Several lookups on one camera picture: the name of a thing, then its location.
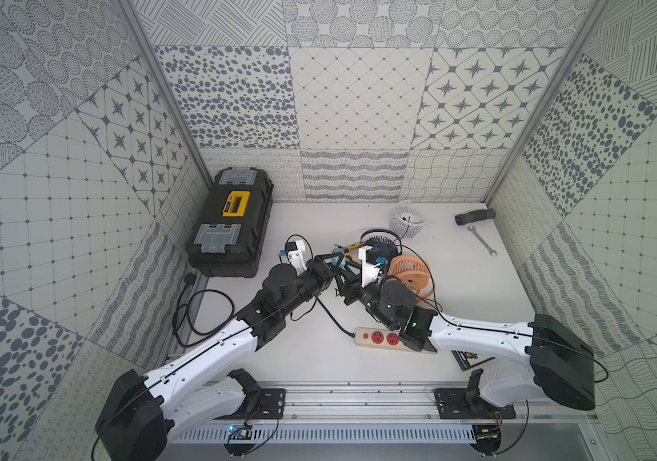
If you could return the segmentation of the teal USB charger plug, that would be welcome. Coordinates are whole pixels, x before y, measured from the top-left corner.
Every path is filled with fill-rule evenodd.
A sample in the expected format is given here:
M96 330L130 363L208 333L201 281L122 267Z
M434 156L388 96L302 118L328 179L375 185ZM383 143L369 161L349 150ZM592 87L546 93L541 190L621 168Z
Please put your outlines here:
M334 272L338 271L341 267L345 265L345 257L343 255L336 255L331 259L331 268Z

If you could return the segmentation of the beige red power strip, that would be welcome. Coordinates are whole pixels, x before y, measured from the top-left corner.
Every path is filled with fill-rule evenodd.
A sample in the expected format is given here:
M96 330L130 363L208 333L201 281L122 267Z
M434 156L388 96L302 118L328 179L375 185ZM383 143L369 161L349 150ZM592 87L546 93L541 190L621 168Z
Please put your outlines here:
M357 328L354 332L354 345L362 348L381 349L413 353L405 346L397 332L381 328Z

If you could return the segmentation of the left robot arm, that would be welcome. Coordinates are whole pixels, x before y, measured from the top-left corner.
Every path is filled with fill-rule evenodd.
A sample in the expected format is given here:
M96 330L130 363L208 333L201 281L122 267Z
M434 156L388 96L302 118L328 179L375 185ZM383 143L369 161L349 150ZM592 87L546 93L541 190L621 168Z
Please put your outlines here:
M128 370L113 383L95 424L97 447L112 460L155 460L184 428L175 416L186 400L211 378L256 353L286 327L296 308L326 291L344 258L317 255L298 274L295 267L274 266L251 302L209 338L168 365L143 375Z

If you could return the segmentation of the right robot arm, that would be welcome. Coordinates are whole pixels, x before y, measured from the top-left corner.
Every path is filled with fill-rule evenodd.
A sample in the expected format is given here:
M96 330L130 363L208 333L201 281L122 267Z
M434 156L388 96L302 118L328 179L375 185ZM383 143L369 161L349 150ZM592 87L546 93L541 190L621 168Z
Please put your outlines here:
M595 408L595 354L572 330L547 314L531 322L491 323L447 318L422 307L419 297L394 277L362 282L348 269L336 277L345 303L358 302L397 336L422 353L467 352L492 359L472 374L472 396L494 407L547 397L576 410Z

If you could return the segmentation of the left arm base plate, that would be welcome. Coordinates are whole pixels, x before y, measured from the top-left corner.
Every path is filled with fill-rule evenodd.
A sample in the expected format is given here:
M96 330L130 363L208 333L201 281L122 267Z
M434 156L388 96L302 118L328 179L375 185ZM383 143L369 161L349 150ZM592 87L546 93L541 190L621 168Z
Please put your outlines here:
M249 392L235 412L221 416L219 420L281 420L286 394L285 388L262 388L258 392Z

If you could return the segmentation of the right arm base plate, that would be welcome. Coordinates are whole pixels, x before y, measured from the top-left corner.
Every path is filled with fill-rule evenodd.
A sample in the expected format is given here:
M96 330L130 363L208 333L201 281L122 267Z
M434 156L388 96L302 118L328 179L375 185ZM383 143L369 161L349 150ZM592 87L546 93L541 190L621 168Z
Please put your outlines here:
M480 397L467 397L462 388L437 388L433 391L435 405L441 420L503 420L517 418L513 405L495 407Z

